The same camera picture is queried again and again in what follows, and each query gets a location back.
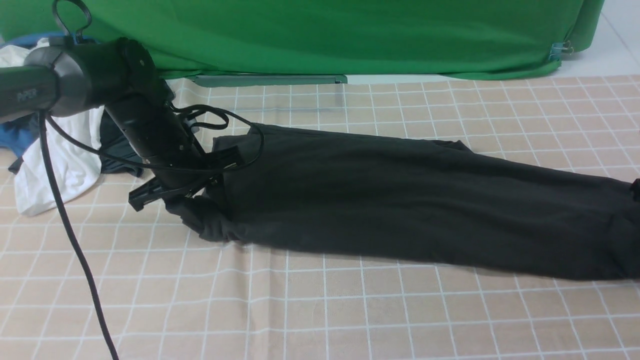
white cloth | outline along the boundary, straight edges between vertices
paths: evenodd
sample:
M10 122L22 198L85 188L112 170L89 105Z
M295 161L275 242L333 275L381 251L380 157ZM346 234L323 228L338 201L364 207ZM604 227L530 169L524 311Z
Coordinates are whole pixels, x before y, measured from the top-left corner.
M37 47L48 46L41 41ZM21 66L30 50L15 46L0 49L0 67ZM100 149L100 122L104 107L71 117L55 118L60 127L76 140ZM62 200L68 202L89 190L100 177L102 163L98 155L86 152L62 138L47 125L51 162ZM55 208L53 193L44 167L40 139L22 155L23 163L13 180L18 212L35 216Z

black garment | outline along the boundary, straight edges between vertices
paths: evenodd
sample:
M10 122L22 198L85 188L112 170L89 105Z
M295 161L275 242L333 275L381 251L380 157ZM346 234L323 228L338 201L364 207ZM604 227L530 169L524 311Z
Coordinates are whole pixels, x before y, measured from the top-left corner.
M142 162L142 159L133 151L131 144L127 138L122 134L120 128L116 125L113 119L105 111L100 122L100 150L105 153L123 158L129 161ZM119 161L113 161L103 156L100 157L102 162L102 169L100 172L103 174L117 174L122 172L128 172L135 177L141 177L144 169L140 167L133 167L131 165L123 164Z
M252 166L168 204L210 241L476 266L572 280L640 278L631 184L475 154L459 142L261 126ZM259 138L225 136L246 159Z
M37 115L28 115L27 117L16 120L20 126L28 127L33 133L33 138L40 137L38 130L38 117ZM141 162L142 159L133 151L133 148L129 144L127 138L122 134L113 119L106 111L100 121L100 150L106 154L117 156L131 161ZM132 167L130 165L124 165L118 161L109 160L103 156L100 157L102 162L102 168L100 172L102 174L119 174L122 172L128 172L135 177L141 177L144 169L139 167ZM9 166L9 171L13 174L17 174L22 165L22 157L18 158Z

black cable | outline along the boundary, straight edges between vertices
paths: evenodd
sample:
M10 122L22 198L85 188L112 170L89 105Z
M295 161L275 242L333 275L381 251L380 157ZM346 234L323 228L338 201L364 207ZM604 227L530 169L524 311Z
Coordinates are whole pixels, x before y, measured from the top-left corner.
M93 300L93 306L95 308L95 314L98 316L98 323L100 324L100 330L102 331L102 335L104 336L104 341L107 343L107 347L109 348L109 352L111 353L111 358L113 360L118 360L118 352L116 351L116 347L113 344L113 340L111 339L111 335L109 334L109 329L107 328L107 323L104 319L104 313L102 312L102 306L100 305L100 298L98 296L98 288L95 285L95 281L93 280L93 275L91 273L91 268L87 263L86 258L80 248L80 244L76 238L76 234L74 233L74 229L71 226L71 221L69 220L69 216L67 214L67 210L65 209L65 204L62 200L62 195L60 194L60 189L58 188L58 182L56 181L56 175L53 170L53 164L51 162L51 153L49 152L49 144L47 143L47 126L46 126L46 118L49 115L46 111L38 112L38 125L40 127L40 147L42 148L42 157L44 159L44 167L47 172L47 177L49 178L49 185L51 186L51 192L53 193L53 199L56 201L56 207L58 208L58 213L60 213L60 218L62 219L62 224L65 227L65 231L67 232L67 236L69 237L69 241L71 242L71 246L74 248L76 252L76 256L80 261L80 265L84 271L84 275L86 276L86 280L89 283L89 290L91 291L91 298Z
M58 134L60 134L60 136L62 136L66 141L72 143L73 145L79 147L82 150L88 151L88 152L90 152L92 154L96 154L98 156L102 156L103 158L106 158L106 159L109 159L109 160L118 161L118 162L123 163L125 165L130 165L130 166L139 167L139 168L147 168L147 169L151 169L151 170L165 170L165 171L174 171L174 172L187 172L187 173L192 173L192 174L216 175L216 174L221 174L223 172L228 172L228 171L242 170L242 169L248 167L249 165L255 163L260 158L260 156L262 155L262 152L264 150L264 133L262 133L262 130L260 129L259 126L256 126L253 122L250 122L249 120L246 120L245 118L241 117L240 115L236 115L235 113L232 113L231 111L224 110L224 109L221 109L221 108L214 108L214 107L209 106L209 105L193 105L193 106L190 106L190 107L184 108L184 109L178 109L178 108L173 107L172 105L170 107L174 111L178 111L178 112L181 112L181 113L186 113L188 111L194 111L194 110L200 111L200 110L203 110L204 108L207 108L207 110L206 110L207 112L213 113L213 114L215 114L217 116L220 116L222 114L224 117L227 117L227 115L229 115L231 117L236 118L237 120L239 120L239 121L249 125L250 127L254 128L256 130L256 132L258 132L258 134L260 135L260 147L258 148L258 153L248 163L245 163L244 165L240 165L238 167L232 167L232 168L226 168L226 169L195 169L195 168L165 167L165 166L161 166L161 165L143 164L143 163L139 163L137 161L131 161L131 160L119 158L117 156L113 156L113 155L107 154L105 152L102 152L100 150L94 149L94 148L92 148L90 146L87 146L87 145L79 142L78 140L74 139L73 137L71 137L71 135L67 134L64 130L62 130L60 125L58 125L49 114L46 114L46 120L49 123L49 125L51 125L51 127ZM216 129L216 130L217 129L221 129L221 128L217 127L217 126L221 126L221 125L217 125L217 124L208 124L208 123L205 123L205 122L197 122L195 124L198 124L198 126L200 126L200 127L206 127L206 128L209 128L209 129Z

green backdrop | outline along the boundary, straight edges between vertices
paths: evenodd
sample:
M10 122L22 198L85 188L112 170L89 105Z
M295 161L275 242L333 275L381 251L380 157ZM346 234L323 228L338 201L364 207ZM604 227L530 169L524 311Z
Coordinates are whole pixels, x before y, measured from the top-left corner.
M84 0L87 35L142 42L166 78L195 74L541 76L554 43L591 44L604 0ZM1 0L5 40L57 30L51 0ZM82 13L60 4L78 27Z

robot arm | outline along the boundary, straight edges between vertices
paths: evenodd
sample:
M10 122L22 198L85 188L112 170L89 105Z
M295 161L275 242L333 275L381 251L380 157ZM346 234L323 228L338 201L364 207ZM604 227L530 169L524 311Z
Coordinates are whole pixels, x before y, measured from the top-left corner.
M237 149L205 153L185 114L175 113L173 98L148 51L127 38L79 45L71 37L54 38L32 51L24 66L0 69L0 122L42 110L67 117L105 106L155 175L129 194L136 211L158 199L189 197L218 176L216 170L243 162ZM228 124L222 116L225 125L219 128Z

